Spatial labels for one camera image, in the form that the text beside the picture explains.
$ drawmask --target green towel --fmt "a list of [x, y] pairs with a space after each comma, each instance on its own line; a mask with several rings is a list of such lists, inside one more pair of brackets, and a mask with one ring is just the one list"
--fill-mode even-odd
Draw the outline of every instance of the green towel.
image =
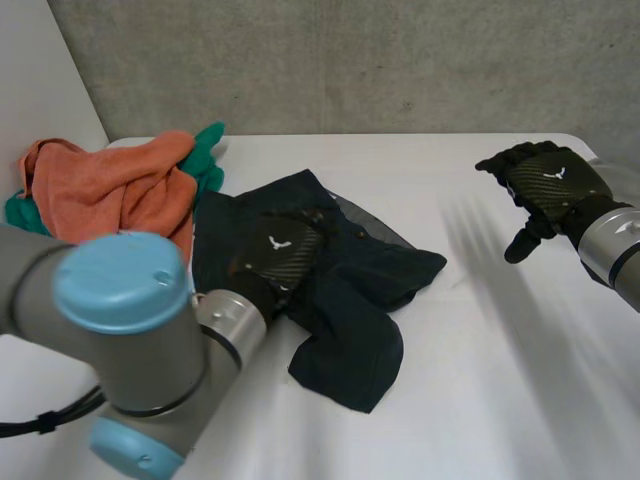
[[[180, 170], [191, 175], [198, 183], [196, 197], [193, 200], [194, 210], [205, 190], [217, 192], [224, 181], [224, 172], [216, 166], [216, 157], [211, 153], [211, 149], [220, 141], [223, 134], [224, 123], [216, 122], [208, 126], [196, 135], [196, 144], [193, 150], [187, 155], [187, 158], [178, 164]], [[50, 237], [51, 234], [42, 223], [33, 197], [18, 198], [23, 193], [24, 190], [20, 190], [7, 200], [4, 206], [7, 223], [27, 232], [40, 233]]]
[[216, 122], [205, 128], [196, 135], [196, 145], [178, 168], [184, 173], [188, 173], [198, 182], [196, 198], [193, 200], [195, 210], [200, 197], [205, 190], [217, 192], [224, 181], [224, 172], [216, 166], [216, 157], [211, 153], [211, 149], [220, 141], [224, 134], [224, 123]]
[[7, 200], [4, 205], [4, 213], [7, 216], [7, 223], [14, 227], [21, 228], [27, 232], [40, 233], [48, 237], [51, 236], [47, 227], [42, 223], [40, 212], [33, 197], [18, 198], [24, 190], [20, 190], [13, 197]]

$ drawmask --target white tabletop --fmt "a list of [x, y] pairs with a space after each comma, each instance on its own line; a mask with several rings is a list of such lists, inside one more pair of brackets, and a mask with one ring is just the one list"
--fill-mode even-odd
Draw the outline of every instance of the white tabletop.
[[[507, 265], [502, 252], [525, 213], [473, 168], [516, 143], [546, 139], [594, 157], [561, 134], [226, 138], [217, 148], [224, 193], [310, 168], [327, 188], [449, 263], [392, 315], [404, 362], [370, 415], [288, 375], [307, 334], [282, 319], [176, 478], [637, 478], [637, 315], [588, 278], [566, 239]], [[6, 337], [0, 365], [0, 421], [61, 408], [94, 382], [86, 366]], [[0, 440], [0, 476], [122, 478], [88, 451], [92, 418]]]

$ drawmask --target light blue robot joint cap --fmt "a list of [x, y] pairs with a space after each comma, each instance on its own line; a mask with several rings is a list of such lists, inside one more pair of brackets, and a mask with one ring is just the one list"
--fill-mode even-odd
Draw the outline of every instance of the light blue robot joint cap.
[[93, 425], [89, 447], [118, 472], [138, 480], [170, 480], [185, 461], [164, 443], [104, 417]]
[[97, 333], [156, 329], [189, 300], [180, 250], [152, 233], [109, 235], [80, 245], [53, 278], [53, 299], [71, 322]]

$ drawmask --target dark cloth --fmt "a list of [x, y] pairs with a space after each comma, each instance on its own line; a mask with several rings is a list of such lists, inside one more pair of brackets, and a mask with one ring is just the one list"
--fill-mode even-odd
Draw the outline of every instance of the dark cloth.
[[196, 214], [196, 290], [225, 284], [229, 263], [270, 211], [315, 210], [330, 238], [285, 313], [311, 333], [289, 372], [304, 387], [370, 412], [395, 381], [403, 344], [385, 312], [409, 303], [445, 266], [436, 253], [387, 244], [349, 222], [308, 170], [236, 198], [205, 192]]

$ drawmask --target bird logo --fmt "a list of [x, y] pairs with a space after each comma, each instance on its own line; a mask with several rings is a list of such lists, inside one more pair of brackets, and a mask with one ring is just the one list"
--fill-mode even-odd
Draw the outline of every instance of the bird logo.
[[557, 178], [558, 180], [562, 180], [564, 178], [564, 172], [566, 171], [567, 169], [562, 167], [562, 170], [560, 170], [559, 173], [553, 173], [551, 175], [549, 175], [548, 173], [543, 173], [542, 176], [547, 178]]
[[269, 241], [271, 245], [273, 245], [274, 250], [280, 250], [281, 248], [287, 248], [291, 246], [291, 242], [278, 243], [276, 242], [271, 235], [269, 235]]

